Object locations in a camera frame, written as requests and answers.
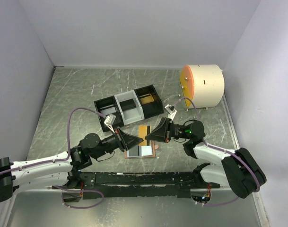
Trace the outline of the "black card in holder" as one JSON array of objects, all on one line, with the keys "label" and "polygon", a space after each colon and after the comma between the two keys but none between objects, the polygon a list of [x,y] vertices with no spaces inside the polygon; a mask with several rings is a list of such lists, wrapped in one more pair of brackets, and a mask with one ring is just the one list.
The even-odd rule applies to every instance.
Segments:
[{"label": "black card in holder", "polygon": [[140,151],[138,146],[134,146],[130,150],[127,151],[127,157],[133,158],[133,157],[139,157]]}]

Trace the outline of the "cream cylinder with orange lid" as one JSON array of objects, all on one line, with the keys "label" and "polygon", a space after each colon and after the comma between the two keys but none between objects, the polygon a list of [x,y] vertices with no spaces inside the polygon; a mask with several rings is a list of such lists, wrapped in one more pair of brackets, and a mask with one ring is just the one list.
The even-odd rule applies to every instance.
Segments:
[{"label": "cream cylinder with orange lid", "polygon": [[219,104],[224,94],[222,70],[216,64],[185,65],[180,73],[183,100],[187,108],[209,108]]}]

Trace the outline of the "orange leather card holder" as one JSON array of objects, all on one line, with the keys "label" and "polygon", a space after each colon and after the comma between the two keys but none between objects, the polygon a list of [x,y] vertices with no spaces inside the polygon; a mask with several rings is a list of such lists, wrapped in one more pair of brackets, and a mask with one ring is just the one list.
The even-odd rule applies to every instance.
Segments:
[{"label": "orange leather card holder", "polygon": [[139,147],[140,156],[129,158],[127,157],[127,151],[125,152],[125,159],[139,159],[139,158],[155,158],[156,150],[159,148],[159,145],[152,143],[150,146],[141,146]]}]

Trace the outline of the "black white three-compartment tray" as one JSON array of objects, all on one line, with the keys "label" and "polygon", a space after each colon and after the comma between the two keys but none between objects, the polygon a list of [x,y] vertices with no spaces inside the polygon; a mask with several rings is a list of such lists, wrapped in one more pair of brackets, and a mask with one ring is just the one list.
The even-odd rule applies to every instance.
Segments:
[{"label": "black white three-compartment tray", "polygon": [[164,113],[163,103],[153,85],[94,101],[96,111],[114,115],[112,127],[123,127]]}]

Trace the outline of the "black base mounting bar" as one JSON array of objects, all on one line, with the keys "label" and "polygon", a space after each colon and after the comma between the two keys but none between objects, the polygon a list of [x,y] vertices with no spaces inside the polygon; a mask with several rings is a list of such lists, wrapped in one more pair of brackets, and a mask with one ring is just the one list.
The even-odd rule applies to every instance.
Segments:
[{"label": "black base mounting bar", "polygon": [[205,182],[197,171],[192,172],[82,172],[69,176],[65,189],[97,190],[106,198],[176,196],[190,198],[191,190],[217,189],[217,183]]}]

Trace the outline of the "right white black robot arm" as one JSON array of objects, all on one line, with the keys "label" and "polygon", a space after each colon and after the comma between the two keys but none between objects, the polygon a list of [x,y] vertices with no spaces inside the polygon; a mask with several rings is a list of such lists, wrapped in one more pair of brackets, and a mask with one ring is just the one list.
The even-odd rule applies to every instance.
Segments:
[{"label": "right white black robot arm", "polygon": [[146,140],[168,143],[172,139],[184,139],[183,149],[186,155],[205,161],[193,176],[194,185],[205,187],[208,183],[217,183],[229,187],[239,198],[245,199],[267,182],[251,153],[245,148],[225,149],[205,141],[205,128],[198,120],[188,120],[184,124],[175,124],[163,117],[158,126],[148,133]]}]

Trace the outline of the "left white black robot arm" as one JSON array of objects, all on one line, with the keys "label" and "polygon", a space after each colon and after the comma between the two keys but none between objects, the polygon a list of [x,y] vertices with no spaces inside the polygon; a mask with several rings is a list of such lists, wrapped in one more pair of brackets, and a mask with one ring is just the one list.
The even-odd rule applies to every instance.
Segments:
[{"label": "left white black robot arm", "polygon": [[60,154],[32,161],[14,161],[9,157],[0,159],[0,203],[14,194],[47,186],[80,185],[79,171],[92,165],[116,149],[125,152],[143,142],[143,139],[116,128],[112,135],[100,139],[96,133],[89,133],[79,144]]}]

